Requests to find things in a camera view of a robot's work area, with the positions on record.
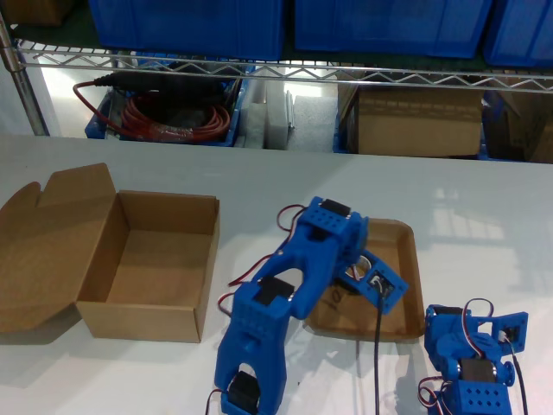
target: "cardboard tray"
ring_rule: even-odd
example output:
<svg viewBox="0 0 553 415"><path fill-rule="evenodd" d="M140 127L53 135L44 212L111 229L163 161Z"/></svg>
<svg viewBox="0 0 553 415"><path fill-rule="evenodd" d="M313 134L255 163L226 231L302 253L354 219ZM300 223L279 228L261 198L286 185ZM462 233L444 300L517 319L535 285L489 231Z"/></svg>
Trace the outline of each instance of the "cardboard tray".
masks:
<svg viewBox="0 0 553 415"><path fill-rule="evenodd" d="M409 284L405 296L383 316L380 338L401 341L424 335L423 294L412 229L397 220L371 219L366 246ZM373 340L376 321L372 304L336 285L326 290L307 324L317 334Z"/></svg>
<svg viewBox="0 0 553 415"><path fill-rule="evenodd" d="M219 240L211 196L122 190L105 164L31 183L0 210L0 342L199 342Z"/></svg>

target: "robotic arm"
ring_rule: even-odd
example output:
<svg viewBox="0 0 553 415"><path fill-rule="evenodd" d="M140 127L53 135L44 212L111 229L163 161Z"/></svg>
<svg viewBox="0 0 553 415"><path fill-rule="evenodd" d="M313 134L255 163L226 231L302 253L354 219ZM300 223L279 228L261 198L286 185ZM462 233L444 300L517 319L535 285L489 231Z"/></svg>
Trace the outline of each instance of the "robotic arm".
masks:
<svg viewBox="0 0 553 415"><path fill-rule="evenodd" d="M419 400L429 415L511 415L507 387L515 382L515 368L501 359L524 350L528 314L475 317L467 306L427 308L424 348L444 383L430 393L431 402L421 400L419 385ZM491 334L478 331L486 322Z"/></svg>
<svg viewBox="0 0 553 415"><path fill-rule="evenodd" d="M408 285L385 263L365 251L368 218L336 201L315 197L296 224L296 231L234 295L231 323L219 346L215 385L223 390L221 408L231 415L274 415L286 384L284 339L291 317L303 320L336 279L387 314ZM346 270L364 256L370 264L362 278ZM295 287L278 274L297 268L303 282ZM253 377L239 371L250 365Z"/></svg>

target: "chrome shelf rail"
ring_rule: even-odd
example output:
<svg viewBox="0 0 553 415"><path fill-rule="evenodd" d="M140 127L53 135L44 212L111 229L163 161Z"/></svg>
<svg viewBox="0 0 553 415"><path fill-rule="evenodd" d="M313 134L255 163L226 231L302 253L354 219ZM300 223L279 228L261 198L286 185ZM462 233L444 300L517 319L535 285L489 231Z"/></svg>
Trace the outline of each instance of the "chrome shelf rail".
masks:
<svg viewBox="0 0 553 415"><path fill-rule="evenodd" d="M99 71L151 73L234 79L332 82L374 86L419 86L475 90L553 93L553 73L492 70L447 70L366 67L329 61L211 60L176 55L136 56L103 49L49 46L18 41L24 67L65 67ZM250 72L252 64L255 70Z"/></svg>

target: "brown cardboard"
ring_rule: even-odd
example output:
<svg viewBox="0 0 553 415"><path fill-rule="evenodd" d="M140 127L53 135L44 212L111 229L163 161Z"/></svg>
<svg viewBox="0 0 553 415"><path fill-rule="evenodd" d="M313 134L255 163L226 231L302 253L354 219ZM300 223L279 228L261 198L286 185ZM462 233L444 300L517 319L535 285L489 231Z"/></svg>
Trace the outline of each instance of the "brown cardboard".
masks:
<svg viewBox="0 0 553 415"><path fill-rule="evenodd" d="M553 117L553 97L541 93L497 93L506 103L500 117L507 120L510 145L524 152L524 159L551 163L548 132L545 130Z"/></svg>
<svg viewBox="0 0 553 415"><path fill-rule="evenodd" d="M421 279L416 261L415 237L397 220L371 219L367 249L380 257L409 284L405 296L383 316L381 339L400 341L424 334ZM339 286L327 289L307 323L315 332L373 339L377 310L360 295Z"/></svg>
<svg viewBox="0 0 553 415"><path fill-rule="evenodd" d="M75 0L1 0L8 24L60 26Z"/></svg>
<svg viewBox="0 0 553 415"><path fill-rule="evenodd" d="M117 194L105 164L29 184L0 210L0 337L51 342L78 309L97 337L198 342L218 218L214 197Z"/></svg>
<svg viewBox="0 0 553 415"><path fill-rule="evenodd" d="M542 134L537 140L536 147L534 147L531 157L531 162L535 163L553 163L553 118L550 118Z"/></svg>
<svg viewBox="0 0 553 415"><path fill-rule="evenodd" d="M480 148L482 93L462 90L359 91L359 153L468 156Z"/></svg>

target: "white table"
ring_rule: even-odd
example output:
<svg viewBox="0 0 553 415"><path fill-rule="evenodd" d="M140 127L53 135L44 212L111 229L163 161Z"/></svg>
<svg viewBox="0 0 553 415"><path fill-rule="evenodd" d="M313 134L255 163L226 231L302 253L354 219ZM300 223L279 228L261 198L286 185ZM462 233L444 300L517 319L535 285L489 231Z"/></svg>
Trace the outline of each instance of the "white table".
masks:
<svg viewBox="0 0 553 415"><path fill-rule="evenodd" d="M93 339L83 322L47 346L0 347L0 412L202 414L228 320L226 282L277 246L279 208L329 197L415 231L425 305L494 301L530 313L520 355L531 414L550 413L553 369L553 166L269 150L0 137L0 203L51 173L106 162L117 188L216 195L221 235L200 345ZM480 309L475 304L476 312ZM416 384L435 371L423 349L383 344L382 414L423 414ZM290 324L279 413L374 413L373 344L313 336ZM513 413L522 413L518 386ZM218 413L213 402L212 414Z"/></svg>

